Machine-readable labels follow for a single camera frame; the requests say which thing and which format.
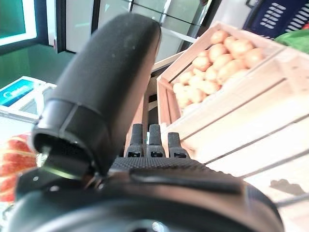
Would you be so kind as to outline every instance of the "black rubber grip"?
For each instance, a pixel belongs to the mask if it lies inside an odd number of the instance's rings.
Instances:
[[[161,130],[158,124],[149,127],[149,145],[162,145]]]
[[[143,124],[133,125],[130,145],[132,144],[143,144]]]

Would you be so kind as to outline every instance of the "textured black surface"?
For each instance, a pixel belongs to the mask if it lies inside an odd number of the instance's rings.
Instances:
[[[166,168],[211,171],[211,169],[196,160],[180,158],[117,158],[111,168],[121,171],[128,171],[132,168]]]

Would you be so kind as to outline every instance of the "white wall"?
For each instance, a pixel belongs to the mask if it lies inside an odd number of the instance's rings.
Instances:
[[[246,0],[222,0],[211,24],[220,21],[242,28],[251,11],[245,3]]]
[[[90,38],[93,0],[67,1],[67,49],[79,52]]]

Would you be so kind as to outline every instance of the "potato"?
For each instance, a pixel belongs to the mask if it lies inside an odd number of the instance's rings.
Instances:
[[[235,42],[237,39],[234,36],[229,36],[224,40],[224,46],[230,51],[231,45],[233,42]]]
[[[174,93],[178,93],[178,92],[183,91],[183,84],[182,83],[175,83],[173,85],[173,91],[174,91]]]
[[[210,95],[217,92],[220,89],[220,85],[213,81],[202,81],[199,84],[199,89]]]
[[[209,50],[201,51],[197,56],[198,57],[208,57]]]
[[[182,83],[183,85],[187,85],[189,80],[193,77],[193,73],[192,72],[185,72],[180,74],[179,76],[179,81],[180,83]]]
[[[177,99],[177,103],[181,109],[184,109],[188,105],[190,105],[192,102],[188,98],[181,98]]]
[[[246,39],[236,40],[231,44],[231,54],[235,58],[241,58],[241,56],[252,49],[254,49],[253,44]]]
[[[241,69],[237,73],[231,75],[229,79],[225,82],[225,86],[235,82],[237,79],[245,76],[248,72],[248,69]]]
[[[254,48],[244,55],[245,64],[248,68],[252,68],[264,59],[261,48]]]
[[[192,87],[198,87],[199,82],[203,80],[202,76],[195,75],[189,80],[189,85]]]
[[[226,65],[228,62],[230,62],[231,60],[233,60],[233,57],[231,54],[223,54],[220,55],[215,62],[213,63],[213,68],[215,70],[219,70],[221,69],[224,65]]]
[[[205,76],[205,72],[197,69],[197,68],[193,68],[192,72],[196,75],[196,76],[200,76],[200,77],[203,77]]]
[[[218,30],[211,36],[212,44],[222,44],[228,37],[228,33],[224,30]]]
[[[230,76],[237,73],[239,70],[244,68],[243,60],[235,59],[228,62],[225,66],[223,66],[217,75],[217,82],[222,85],[224,84]]]
[[[219,56],[226,53],[227,53],[226,47],[222,43],[217,43],[213,45],[209,50],[209,60],[211,62],[215,62]]]
[[[182,109],[192,103],[189,99],[187,91],[185,91],[184,88],[182,91],[176,93],[176,99],[179,107]]]
[[[201,71],[206,71],[206,69],[211,65],[208,57],[196,57],[192,61],[192,65],[194,68],[197,68]]]
[[[188,97],[193,103],[200,103],[204,100],[206,94],[198,88],[191,88],[188,91]]]
[[[218,75],[218,71],[213,68],[213,66],[210,66],[206,72],[205,72],[205,78],[204,80],[208,81],[215,81]]]

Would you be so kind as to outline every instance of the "metal frame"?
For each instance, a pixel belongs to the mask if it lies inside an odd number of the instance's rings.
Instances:
[[[98,29],[98,18],[100,15],[100,5],[101,5],[101,0],[93,0],[91,34]]]
[[[67,50],[67,26],[66,26],[67,0],[55,0],[56,12],[56,40],[57,53]]]

